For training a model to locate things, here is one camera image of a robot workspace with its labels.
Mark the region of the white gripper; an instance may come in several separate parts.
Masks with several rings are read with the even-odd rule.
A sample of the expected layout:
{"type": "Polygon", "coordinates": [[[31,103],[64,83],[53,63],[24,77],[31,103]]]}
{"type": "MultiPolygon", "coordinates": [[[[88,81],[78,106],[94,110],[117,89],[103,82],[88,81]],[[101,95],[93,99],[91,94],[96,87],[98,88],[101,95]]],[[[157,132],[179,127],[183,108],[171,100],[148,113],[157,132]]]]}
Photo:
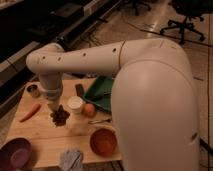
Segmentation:
{"type": "Polygon", "coordinates": [[[59,109],[61,95],[61,89],[43,90],[43,96],[48,101],[48,107],[51,111],[57,111],[59,109]]]}

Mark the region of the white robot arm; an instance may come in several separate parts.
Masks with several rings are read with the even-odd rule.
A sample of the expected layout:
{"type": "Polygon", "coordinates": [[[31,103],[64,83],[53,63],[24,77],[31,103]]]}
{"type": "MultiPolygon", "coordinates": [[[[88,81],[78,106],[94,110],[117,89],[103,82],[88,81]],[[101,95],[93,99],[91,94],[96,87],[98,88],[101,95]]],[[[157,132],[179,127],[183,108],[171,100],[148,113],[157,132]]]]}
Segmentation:
{"type": "Polygon", "coordinates": [[[164,38],[66,52],[31,52],[46,99],[57,104],[66,72],[112,76],[111,111],[125,171],[199,171],[196,85],[183,48],[164,38]]]}

